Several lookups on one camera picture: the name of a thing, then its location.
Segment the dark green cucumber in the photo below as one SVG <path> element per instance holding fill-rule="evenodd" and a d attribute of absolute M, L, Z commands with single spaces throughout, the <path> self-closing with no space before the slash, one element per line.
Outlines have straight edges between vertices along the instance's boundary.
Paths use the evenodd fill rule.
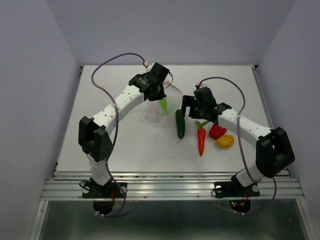
<path fill-rule="evenodd" d="M 175 112 L 175 122 L 176 122 L 176 131 L 177 131 L 177 137 L 179 138 L 179 141 L 181 141 L 185 136 L 185 117 L 182 114 L 182 111 L 180 109 L 177 109 Z"/>

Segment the orange carrot with leaves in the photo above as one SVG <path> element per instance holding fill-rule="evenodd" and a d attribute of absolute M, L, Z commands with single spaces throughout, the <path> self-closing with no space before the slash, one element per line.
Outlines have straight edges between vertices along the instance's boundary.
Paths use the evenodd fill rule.
<path fill-rule="evenodd" d="M 206 141 L 206 130 L 205 125 L 208 121 L 200 122 L 198 120 L 195 121 L 197 126 L 197 142 L 198 142 L 198 152 L 199 155 L 202 156 L 205 149 L 205 141 Z"/>

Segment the clear pink-dotted zip bag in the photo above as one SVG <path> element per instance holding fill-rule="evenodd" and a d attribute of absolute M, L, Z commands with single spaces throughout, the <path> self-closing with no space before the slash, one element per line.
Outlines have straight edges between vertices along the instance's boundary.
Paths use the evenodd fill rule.
<path fill-rule="evenodd" d="M 156 101 L 147 100 L 143 104 L 139 119 L 141 122 L 154 126 L 162 125 L 182 103 L 183 93 L 178 87 L 169 85 L 168 81 L 165 82 L 164 87 L 166 97 Z"/>

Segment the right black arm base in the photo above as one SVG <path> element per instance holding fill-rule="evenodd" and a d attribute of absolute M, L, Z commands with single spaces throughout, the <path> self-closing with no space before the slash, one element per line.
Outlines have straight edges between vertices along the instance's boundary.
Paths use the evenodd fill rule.
<path fill-rule="evenodd" d="M 247 215 L 251 209 L 250 197 L 259 197 L 260 191 L 257 183 L 251 183 L 249 186 L 242 186 L 236 175 L 229 181 L 216 181 L 210 194 L 217 198 L 231 198 L 229 200 L 230 210 L 235 214 Z"/>

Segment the red bell pepper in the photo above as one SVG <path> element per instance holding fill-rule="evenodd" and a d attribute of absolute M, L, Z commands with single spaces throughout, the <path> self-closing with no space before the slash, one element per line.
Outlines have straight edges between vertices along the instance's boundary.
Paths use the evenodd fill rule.
<path fill-rule="evenodd" d="M 213 140 L 217 140 L 219 137 L 223 136 L 227 132 L 226 128 L 220 127 L 218 124 L 213 124 L 210 131 L 209 136 Z"/>

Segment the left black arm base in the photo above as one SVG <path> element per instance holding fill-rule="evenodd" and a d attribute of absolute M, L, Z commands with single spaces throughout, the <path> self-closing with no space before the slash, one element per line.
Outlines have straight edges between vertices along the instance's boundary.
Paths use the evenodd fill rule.
<path fill-rule="evenodd" d="M 93 200 L 92 208 L 96 216 L 111 218 L 123 210 L 127 198 L 126 182 L 109 180 L 105 185 L 99 185 L 90 178 L 78 185 L 82 188 L 82 198 Z"/>

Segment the yellow lemon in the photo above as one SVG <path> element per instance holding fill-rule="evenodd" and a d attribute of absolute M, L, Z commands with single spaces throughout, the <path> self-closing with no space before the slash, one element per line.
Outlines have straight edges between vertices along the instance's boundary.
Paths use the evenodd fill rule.
<path fill-rule="evenodd" d="M 234 145 L 235 139 L 232 135 L 222 135 L 216 140 L 216 144 L 221 149 L 229 149 Z"/>

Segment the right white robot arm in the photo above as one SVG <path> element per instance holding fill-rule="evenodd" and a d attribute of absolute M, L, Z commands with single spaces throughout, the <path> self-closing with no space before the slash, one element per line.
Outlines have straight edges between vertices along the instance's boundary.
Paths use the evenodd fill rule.
<path fill-rule="evenodd" d="M 255 162 L 245 165 L 230 182 L 231 192 L 242 195 L 248 186 L 264 178 L 272 178 L 295 161 L 287 132 L 277 127 L 271 129 L 255 123 L 237 113 L 226 103 L 217 103 L 208 87 L 201 87 L 193 96 L 182 97 L 181 114 L 196 120 L 217 124 L 245 140 L 255 148 Z"/>

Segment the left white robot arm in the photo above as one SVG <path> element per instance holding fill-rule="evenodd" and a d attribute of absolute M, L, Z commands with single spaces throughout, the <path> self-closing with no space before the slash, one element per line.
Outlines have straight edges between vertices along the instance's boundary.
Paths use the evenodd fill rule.
<path fill-rule="evenodd" d="M 135 75 L 117 98 L 99 113 L 79 121 L 78 144 L 86 154 L 95 183 L 94 191 L 100 197 L 111 193 L 111 176 L 106 163 L 114 149 L 110 139 L 113 130 L 119 129 L 120 121 L 135 107 L 146 100 L 158 101 L 166 97 L 163 82 L 170 70 L 155 62 L 146 67 L 146 72 Z"/>

